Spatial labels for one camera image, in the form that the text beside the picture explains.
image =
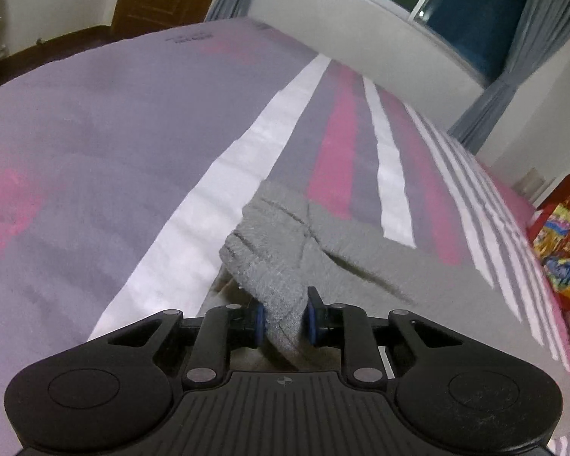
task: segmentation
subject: mattress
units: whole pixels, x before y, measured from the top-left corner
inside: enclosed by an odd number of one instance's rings
[[[264,179],[471,266],[570,371],[540,266],[493,180],[370,79],[250,19],[121,41],[0,87],[2,408],[21,368],[159,310],[195,316]],[[552,450],[570,455],[570,435]]]

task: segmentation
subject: window sill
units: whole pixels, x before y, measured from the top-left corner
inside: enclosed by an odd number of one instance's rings
[[[433,33],[428,27],[415,21],[411,12],[407,11],[402,6],[397,5],[392,0],[367,0],[369,3],[373,3],[381,7],[382,9],[396,15],[402,21],[405,21],[419,33],[421,33],[425,38],[438,47],[440,50],[444,51],[445,54],[458,65],[463,71],[465,71],[475,82],[477,82],[481,87],[486,88],[490,82],[469,62],[467,62],[458,52],[453,49],[447,42],[441,39],[438,35]]]

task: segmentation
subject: striped bed sheet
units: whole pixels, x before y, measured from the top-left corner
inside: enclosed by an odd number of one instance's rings
[[[445,265],[473,266],[570,372],[525,231],[472,155],[277,30],[211,22],[0,88],[0,454],[19,447],[1,407],[8,380],[159,310],[196,315],[264,179]],[[570,435],[549,447],[570,456]]]

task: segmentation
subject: logo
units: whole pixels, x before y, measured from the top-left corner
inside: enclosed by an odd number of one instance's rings
[[[279,384],[281,384],[281,385],[289,385],[289,384],[291,384],[291,383],[293,382],[293,380],[290,379],[289,377],[283,376],[283,377],[279,377],[279,378],[277,379],[277,382],[278,382]]]

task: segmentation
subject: fuzzy gray fabric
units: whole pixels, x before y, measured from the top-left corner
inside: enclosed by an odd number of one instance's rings
[[[273,182],[264,182],[243,209],[220,256],[225,271],[264,304],[267,337],[296,368],[334,368],[339,361],[333,351],[311,347],[301,334],[306,290],[315,286],[325,303],[357,305],[374,317],[408,309],[538,366],[564,394],[556,435],[570,434],[570,374],[475,269],[446,266],[385,239],[373,226],[336,219]],[[228,275],[221,279],[227,282]],[[210,294],[204,310],[249,300],[239,286],[222,289]]]

